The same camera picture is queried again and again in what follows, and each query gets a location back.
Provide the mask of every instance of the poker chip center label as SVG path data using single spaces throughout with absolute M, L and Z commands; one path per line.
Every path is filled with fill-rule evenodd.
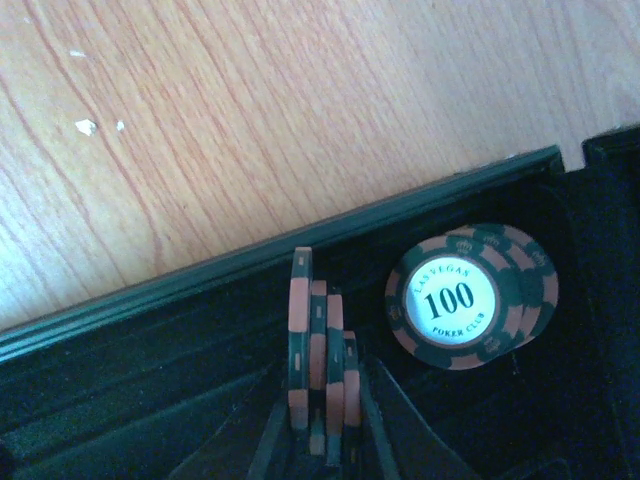
M 443 345 L 460 345 L 481 336 L 490 326 L 497 304 L 493 283 L 483 269 L 451 256 L 418 267 L 404 297 L 415 329 Z

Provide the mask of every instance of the wooden table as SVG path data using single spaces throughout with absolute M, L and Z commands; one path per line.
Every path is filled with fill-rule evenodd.
M 637 0 L 0 3 L 0 328 L 640 119 Z

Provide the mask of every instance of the chip stack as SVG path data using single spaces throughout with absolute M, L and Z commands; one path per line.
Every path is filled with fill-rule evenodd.
M 342 478 L 358 478 L 362 415 L 356 335 L 344 330 L 340 291 L 313 279 L 308 247 L 293 256 L 288 369 L 290 425 L 297 442 L 306 439 L 309 463 L 322 459 Z
M 391 272 L 387 317 L 423 362 L 479 367 L 530 342 L 558 303 L 549 256 L 511 226 L 471 225 L 420 242 Z

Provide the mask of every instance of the wood grain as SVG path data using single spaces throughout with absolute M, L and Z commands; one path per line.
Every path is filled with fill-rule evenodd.
M 578 168 L 581 140 L 640 119 L 639 18 L 1 0 L 0 328 L 509 154 L 558 143 Z

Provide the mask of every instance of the black case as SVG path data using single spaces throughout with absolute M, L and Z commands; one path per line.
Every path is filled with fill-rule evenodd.
M 584 152 L 577 172 L 546 148 L 5 332 L 0 471 L 166 476 L 285 358 L 291 253 L 309 245 L 315 275 L 341 287 L 363 353 L 382 359 L 483 478 L 630 478 L 640 456 L 640 128 L 588 140 Z M 483 221 L 521 228 L 548 251 L 557 312 L 513 355 L 430 368 L 391 335 L 386 278 L 420 240 Z M 560 465 L 559 476 L 533 473 L 545 465 Z

